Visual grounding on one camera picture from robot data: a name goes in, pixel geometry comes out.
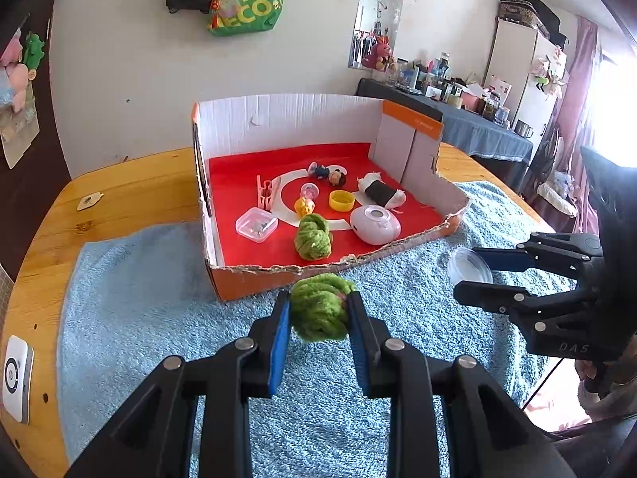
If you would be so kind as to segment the person's right hand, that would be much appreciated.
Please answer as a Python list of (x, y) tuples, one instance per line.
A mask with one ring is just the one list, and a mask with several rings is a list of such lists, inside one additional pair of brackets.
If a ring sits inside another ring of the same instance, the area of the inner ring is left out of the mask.
[(606, 398), (620, 387), (636, 381), (636, 338), (631, 339), (617, 360), (577, 360), (574, 368), (585, 393), (597, 399)]

